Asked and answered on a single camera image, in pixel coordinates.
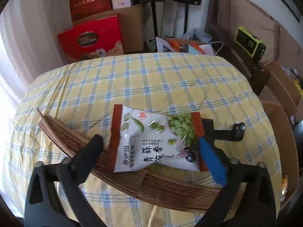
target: checkered pattern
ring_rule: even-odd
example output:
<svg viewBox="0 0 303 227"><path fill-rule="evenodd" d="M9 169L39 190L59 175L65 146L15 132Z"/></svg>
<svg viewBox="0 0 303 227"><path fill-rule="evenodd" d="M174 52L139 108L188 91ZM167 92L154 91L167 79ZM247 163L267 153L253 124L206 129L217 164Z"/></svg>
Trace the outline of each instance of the checkered pattern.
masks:
<svg viewBox="0 0 303 227"><path fill-rule="evenodd" d="M216 141L229 157L247 164L268 165L280 208L281 164L271 124L250 85L230 63L220 57L190 54L136 54L106 57L70 64L39 76L20 104L4 156L3 185L20 212L35 163L58 163L64 155L37 127L39 115L48 113L76 133L91 139L110 138L114 104L157 113L199 111L213 119L216 129L245 122L241 142ZM209 172L189 172L161 165L149 170L193 184L220 187ZM74 214L60 184L63 207ZM201 214L173 211L141 202L89 176L81 190L108 226L187 227Z"/></svg>

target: radio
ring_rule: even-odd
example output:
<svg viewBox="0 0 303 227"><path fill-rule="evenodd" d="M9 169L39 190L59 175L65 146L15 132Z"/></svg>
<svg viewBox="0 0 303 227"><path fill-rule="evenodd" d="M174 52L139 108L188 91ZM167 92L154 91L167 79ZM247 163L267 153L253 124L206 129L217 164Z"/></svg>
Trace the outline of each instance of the radio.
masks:
<svg viewBox="0 0 303 227"><path fill-rule="evenodd" d="M266 50L264 42L251 34L244 26L239 26L234 41L254 60L261 60L264 51Z"/></svg>

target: black oval label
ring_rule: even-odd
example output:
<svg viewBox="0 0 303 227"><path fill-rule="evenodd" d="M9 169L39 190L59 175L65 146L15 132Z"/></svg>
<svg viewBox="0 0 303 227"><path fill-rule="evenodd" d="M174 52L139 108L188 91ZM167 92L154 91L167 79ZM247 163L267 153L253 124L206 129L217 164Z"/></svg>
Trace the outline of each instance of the black oval label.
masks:
<svg viewBox="0 0 303 227"><path fill-rule="evenodd" d="M96 43L98 41L98 35L94 32L85 32L82 33L78 39L77 39L77 43L81 46L81 47L88 47L93 45L94 43Z"/></svg>
<svg viewBox="0 0 303 227"><path fill-rule="evenodd" d="M190 163L195 162L196 161L196 156L194 155L192 150L189 147L185 147L184 150L188 154L188 156L186 156L185 159Z"/></svg>

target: white curtain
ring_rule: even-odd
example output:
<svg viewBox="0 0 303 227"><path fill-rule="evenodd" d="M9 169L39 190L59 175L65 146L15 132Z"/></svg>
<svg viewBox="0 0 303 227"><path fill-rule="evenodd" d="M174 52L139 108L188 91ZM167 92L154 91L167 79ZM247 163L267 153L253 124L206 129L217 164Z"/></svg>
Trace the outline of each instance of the white curtain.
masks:
<svg viewBox="0 0 303 227"><path fill-rule="evenodd" d="M9 0L0 14L0 193L9 126L32 81L67 61L57 35L72 26L69 0Z"/></svg>

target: green pea snack packet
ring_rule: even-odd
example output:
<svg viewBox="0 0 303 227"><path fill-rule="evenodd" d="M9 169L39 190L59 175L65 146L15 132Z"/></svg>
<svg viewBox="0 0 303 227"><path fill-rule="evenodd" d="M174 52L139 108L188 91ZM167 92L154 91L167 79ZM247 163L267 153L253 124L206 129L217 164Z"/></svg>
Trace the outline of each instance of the green pea snack packet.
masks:
<svg viewBox="0 0 303 227"><path fill-rule="evenodd" d="M115 105L108 169L112 172L138 171L158 162L201 171L196 142L203 135L198 112L163 115Z"/></svg>

